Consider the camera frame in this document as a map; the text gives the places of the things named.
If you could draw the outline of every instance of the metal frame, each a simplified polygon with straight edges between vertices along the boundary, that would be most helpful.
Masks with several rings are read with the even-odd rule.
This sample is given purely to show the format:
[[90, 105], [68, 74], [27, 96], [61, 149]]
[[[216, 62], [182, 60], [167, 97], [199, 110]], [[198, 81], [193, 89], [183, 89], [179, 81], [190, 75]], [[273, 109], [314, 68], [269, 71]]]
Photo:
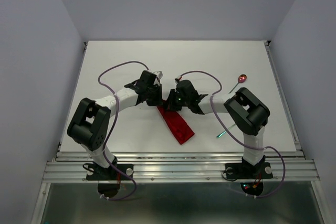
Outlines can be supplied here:
[[[74, 87], [74, 89], [73, 89], [74, 91], [73, 91], [73, 93], [72, 93], [71, 101], [70, 101], [70, 103], [69, 103], [68, 114], [67, 114], [66, 119], [68, 119], [69, 116], [70, 116], [70, 108], [71, 108], [72, 102], [74, 101], [75, 90], [76, 90], [76, 86], [77, 86], [77, 84], [78, 84], [78, 80], [79, 80], [80, 72], [81, 72], [81, 70], [82, 70], [82, 66], [83, 66], [83, 62], [84, 62], [84, 58], [85, 58], [86, 49], [87, 49], [87, 47], [88, 47], [88, 44], [89, 44], [89, 42], [84, 42], [84, 46], [85, 46], [85, 47], [84, 47], [84, 51], [83, 51], [83, 57], [82, 57], [81, 62], [80, 62], [80, 67], [79, 67], [79, 71], [78, 71], [77, 78], [76, 78], [76, 85], [75, 85], [75, 87]], [[59, 145], [58, 145], [58, 152], [61, 150], [61, 144], [62, 144], [62, 141], [63, 141], [63, 138], [64, 138], [64, 134], [66, 134], [66, 132], [67, 132], [67, 127], [66, 127], [66, 125], [64, 125], [64, 129], [63, 129], [63, 132], [62, 132], [62, 136], [61, 136], [61, 139], [60, 139], [60, 141], [59, 141]]]
[[[286, 181], [311, 181], [324, 223], [333, 223], [316, 166], [314, 161], [305, 159], [269, 45], [267, 42], [264, 44], [296, 146], [296, 152], [281, 153], [286, 162]], [[118, 157], [118, 163], [134, 164], [133, 178], [138, 183], [227, 183], [222, 178], [225, 164], [238, 163], [243, 155], [242, 152], [114, 154]], [[283, 172], [280, 158], [275, 152], [265, 152], [265, 155], [274, 174], [272, 181], [280, 181]], [[87, 173], [82, 169], [85, 162], [92, 162], [86, 152], [58, 152], [55, 160], [47, 163], [32, 223], [40, 223], [42, 220], [51, 183], [97, 183], [86, 180]]]

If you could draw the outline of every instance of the cable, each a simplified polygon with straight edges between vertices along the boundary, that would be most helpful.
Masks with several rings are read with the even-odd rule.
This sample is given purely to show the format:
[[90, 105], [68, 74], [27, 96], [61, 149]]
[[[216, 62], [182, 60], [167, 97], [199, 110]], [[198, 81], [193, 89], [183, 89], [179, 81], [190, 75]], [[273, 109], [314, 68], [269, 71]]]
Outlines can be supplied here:
[[85, 165], [91, 165], [91, 164], [85, 163], [85, 164], [82, 165], [82, 167], [83, 167], [84, 170], [87, 170], [88, 172], [94, 173], [93, 169], [87, 168], [87, 167], [85, 167]]
[[239, 179], [239, 176], [237, 178], [235, 178], [235, 179], [228, 179], [228, 178], [224, 177], [225, 173], [227, 173], [226, 170], [222, 172], [222, 178], [225, 179], [226, 181], [234, 182], [234, 181], [236, 181], [236, 180]]
[[109, 198], [109, 197], [105, 197], [103, 194], [100, 194], [100, 193], [99, 193], [100, 197], [101, 197], [101, 198], [104, 198], [104, 199], [106, 199], [106, 200], [122, 200], [122, 199], [126, 199], [127, 197], [129, 197], [129, 196], [131, 196], [132, 194], [134, 194], [134, 192], [137, 190], [137, 185], [136, 185], [137, 183], [135, 182], [135, 180], [134, 180], [132, 177], [128, 176], [126, 173], [123, 173], [123, 172], [120, 171], [118, 168], [116, 168], [116, 167], [109, 161], [109, 159], [108, 159], [107, 156], [106, 156], [106, 153], [105, 153], [105, 147], [106, 147], [107, 142], [108, 142], [108, 140], [109, 140], [109, 138], [110, 138], [110, 136], [111, 136], [111, 134], [112, 134], [112, 131], [113, 131], [114, 127], [116, 126], [115, 124], [117, 123], [117, 119], [118, 119], [118, 114], [119, 114], [119, 98], [116, 96], [115, 91], [114, 91], [109, 85], [107, 85], [107, 84], [101, 82], [101, 80], [100, 80], [101, 77], [102, 77], [104, 74], [106, 74], [107, 72], [111, 71], [112, 69], [115, 69], [115, 68], [118, 68], [118, 67], [120, 67], [120, 66], [123, 66], [123, 65], [126, 65], [126, 64], [130, 64], [130, 63], [138, 63], [138, 64], [143, 65], [143, 66], [146, 68], [146, 70], [149, 69], [149, 68], [147, 67], [146, 64], [144, 64], [144, 63], [142, 63], [142, 62], [140, 62], [140, 61], [132, 60], [132, 61], [127, 61], [127, 62], [118, 64], [118, 65], [116, 65], [116, 66], [114, 66], [114, 67], [111, 67], [111, 68], [105, 70], [103, 73], [101, 73], [101, 74], [99, 75], [99, 77], [98, 77], [98, 83], [99, 83], [100, 85], [106, 87], [106, 88], [107, 88], [108, 90], [110, 90], [111, 93], [113, 94], [113, 96], [114, 96], [114, 98], [115, 98], [115, 107], [116, 107], [116, 114], [115, 114], [115, 116], [114, 116], [114, 121], [113, 121], [112, 127], [111, 127], [111, 129], [110, 129], [110, 131], [109, 131], [109, 133], [108, 133], [108, 135], [107, 135], [107, 137], [106, 137], [106, 139], [105, 139], [105, 142], [103, 143], [103, 156], [104, 156], [106, 162], [109, 163], [109, 165], [110, 165], [110, 166], [111, 166], [117, 173], [119, 173], [119, 174], [121, 174], [122, 176], [128, 178], [129, 180], [131, 180], [131, 181], [134, 183], [134, 189], [133, 189], [133, 191], [131, 191], [131, 192], [130, 192], [129, 194], [127, 194], [126, 196], [123, 196], [123, 197], [120, 197], [120, 198]]
[[258, 180], [258, 178], [256, 178], [256, 180], [253, 182], [253, 185], [252, 185], [252, 187], [255, 189], [255, 188], [257, 188], [257, 186], [260, 184], [260, 182], [261, 182], [261, 173], [259, 173], [259, 181], [258, 181], [258, 183], [256, 184], [256, 181]]
[[221, 92], [221, 90], [223, 89], [223, 86], [222, 86], [221, 82], [220, 82], [216, 77], [214, 77], [212, 74], [207, 73], [207, 72], [204, 72], [204, 71], [200, 71], [200, 70], [188, 71], [188, 72], [186, 72], [186, 73], [181, 74], [180, 76], [182, 77], [182, 76], [184, 76], [184, 75], [186, 75], [186, 74], [188, 74], [188, 73], [203, 73], [203, 74], [206, 74], [207, 76], [212, 77], [215, 81], [217, 81], [217, 83], [219, 84], [219, 89], [211, 94], [211, 97], [210, 97], [210, 105], [211, 105], [212, 111], [213, 111], [214, 114], [215, 114], [215, 117], [217, 118], [217, 120], [219, 121], [219, 123], [221, 124], [221, 126], [226, 130], [226, 132], [232, 137], [232, 139], [233, 139], [234, 141], [236, 141], [238, 144], [240, 144], [240, 145], [242, 145], [243, 147], [248, 148], [248, 149], [257, 150], [257, 151], [263, 151], [264, 149], [272, 149], [272, 150], [274, 150], [274, 151], [278, 154], [278, 156], [279, 156], [280, 159], [281, 159], [282, 166], [283, 166], [283, 174], [282, 174], [281, 182], [280, 182], [280, 184], [278, 185], [278, 187], [277, 187], [274, 191], [272, 191], [272, 192], [270, 192], [270, 193], [268, 193], [268, 194], [265, 194], [265, 195], [257, 196], [257, 198], [265, 198], [265, 197], [268, 197], [268, 196], [270, 196], [270, 195], [276, 193], [276, 192], [283, 186], [283, 184], [284, 184], [284, 180], [285, 180], [285, 176], [286, 176], [286, 165], [285, 165], [285, 160], [283, 159], [283, 156], [280, 154], [280, 152], [279, 152], [277, 149], [275, 149], [275, 148], [272, 147], [272, 146], [266, 146], [266, 147], [264, 147], [264, 148], [257, 148], [257, 147], [249, 146], [249, 145], [244, 144], [244, 143], [242, 143], [241, 141], [239, 141], [239, 140], [238, 140], [238, 139], [237, 139], [237, 138], [230, 132], [230, 130], [225, 126], [225, 124], [223, 123], [223, 121], [219, 118], [219, 116], [218, 116], [218, 114], [217, 114], [217, 112], [216, 112], [215, 106], [214, 106], [214, 102], [213, 102], [213, 97], [214, 97], [214, 95], [217, 94], [217, 93], [219, 93], [219, 92]]

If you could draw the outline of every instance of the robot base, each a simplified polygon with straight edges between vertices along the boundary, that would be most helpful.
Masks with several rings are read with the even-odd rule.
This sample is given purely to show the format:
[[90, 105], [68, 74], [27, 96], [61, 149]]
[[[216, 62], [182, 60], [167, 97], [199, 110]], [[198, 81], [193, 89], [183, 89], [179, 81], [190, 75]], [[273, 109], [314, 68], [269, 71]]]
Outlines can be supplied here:
[[[102, 180], [109, 180], [109, 181], [116, 181], [117, 180], [117, 172], [112, 168], [103, 168], [96, 163], [89, 163], [88, 169], [92, 170], [93, 172], [87, 172], [86, 180], [88, 181], [102, 181]], [[117, 159], [115, 158], [113, 161], [113, 165], [117, 167], [123, 173], [126, 173], [127, 169], [131, 169], [133, 171], [134, 165], [133, 164], [118, 164], [117, 166]], [[129, 180], [124, 176], [120, 176], [120, 180]]]
[[256, 165], [251, 165], [242, 158], [241, 163], [227, 163], [225, 164], [225, 171], [227, 180], [236, 181], [238, 179], [255, 179], [259, 174], [262, 179], [273, 178], [272, 169], [268, 162], [265, 162], [265, 156]]

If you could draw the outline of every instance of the red spoon head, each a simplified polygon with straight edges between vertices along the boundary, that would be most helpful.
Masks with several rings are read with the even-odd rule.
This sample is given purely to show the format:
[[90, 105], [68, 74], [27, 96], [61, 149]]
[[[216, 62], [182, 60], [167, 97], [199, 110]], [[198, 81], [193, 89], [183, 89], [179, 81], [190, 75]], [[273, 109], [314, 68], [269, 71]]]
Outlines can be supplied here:
[[247, 79], [247, 76], [246, 74], [241, 74], [239, 77], [238, 77], [238, 83], [243, 83], [245, 82]]

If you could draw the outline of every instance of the white wall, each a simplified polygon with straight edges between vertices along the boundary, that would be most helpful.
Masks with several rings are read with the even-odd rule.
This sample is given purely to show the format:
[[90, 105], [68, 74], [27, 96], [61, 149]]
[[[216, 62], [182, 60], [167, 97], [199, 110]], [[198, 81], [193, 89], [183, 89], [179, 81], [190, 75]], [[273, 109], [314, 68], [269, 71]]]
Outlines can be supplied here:
[[0, 0], [0, 222], [30, 223], [57, 150], [82, 39], [61, 0]]
[[270, 39], [294, 0], [63, 0], [84, 39]]
[[272, 43], [305, 154], [336, 213], [336, 0], [295, 0]]

